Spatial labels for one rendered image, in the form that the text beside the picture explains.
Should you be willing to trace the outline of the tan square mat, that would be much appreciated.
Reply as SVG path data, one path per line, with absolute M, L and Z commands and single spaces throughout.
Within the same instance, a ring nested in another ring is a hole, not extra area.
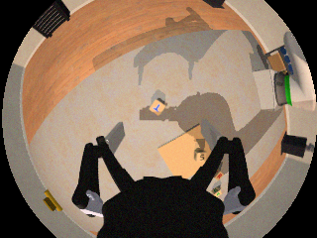
M 200 133 L 200 125 L 194 127 L 183 135 L 158 148 L 174 176 L 182 176 L 187 179 L 193 176 L 200 166 L 206 162 L 197 163 L 194 158 L 194 150 L 204 150 L 207 152 L 206 160 L 211 154 L 211 150 L 206 140 Z

